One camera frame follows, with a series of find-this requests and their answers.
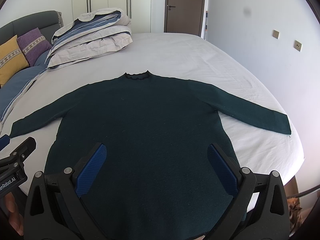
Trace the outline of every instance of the folded blanket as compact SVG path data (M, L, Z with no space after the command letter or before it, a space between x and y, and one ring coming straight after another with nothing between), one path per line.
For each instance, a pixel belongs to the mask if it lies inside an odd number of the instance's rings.
M54 70L119 51L131 42L131 21L123 10L99 9L55 32L46 63Z

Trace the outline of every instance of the brown door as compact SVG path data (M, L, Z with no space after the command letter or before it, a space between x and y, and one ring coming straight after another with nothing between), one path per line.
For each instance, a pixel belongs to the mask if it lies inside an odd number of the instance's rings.
M166 0L164 31L200 35L204 0Z

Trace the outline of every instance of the dark green sweater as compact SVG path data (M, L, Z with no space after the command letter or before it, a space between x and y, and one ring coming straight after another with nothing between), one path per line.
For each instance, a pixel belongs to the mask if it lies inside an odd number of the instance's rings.
M207 159L214 142L236 159L218 111L291 134L285 114L213 85L146 72L66 94L15 122L10 137L62 117L45 173L73 167L97 142L106 145L107 159L82 196L106 236L185 240L209 231L232 199Z

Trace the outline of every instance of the human hand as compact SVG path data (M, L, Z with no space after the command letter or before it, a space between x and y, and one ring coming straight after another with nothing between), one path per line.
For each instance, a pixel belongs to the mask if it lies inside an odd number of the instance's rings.
M23 236L23 217L19 214L18 206L12 193L4 196L5 206L10 212L9 223L17 231L20 236Z

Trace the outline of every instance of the gray headboard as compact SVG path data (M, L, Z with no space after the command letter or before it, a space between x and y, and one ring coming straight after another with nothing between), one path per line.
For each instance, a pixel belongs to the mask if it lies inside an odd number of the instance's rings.
M61 13L57 11L39 12L8 23L0 28L0 45L4 44L15 35L18 35L19 37L37 27L51 44L51 38L54 33L63 27Z

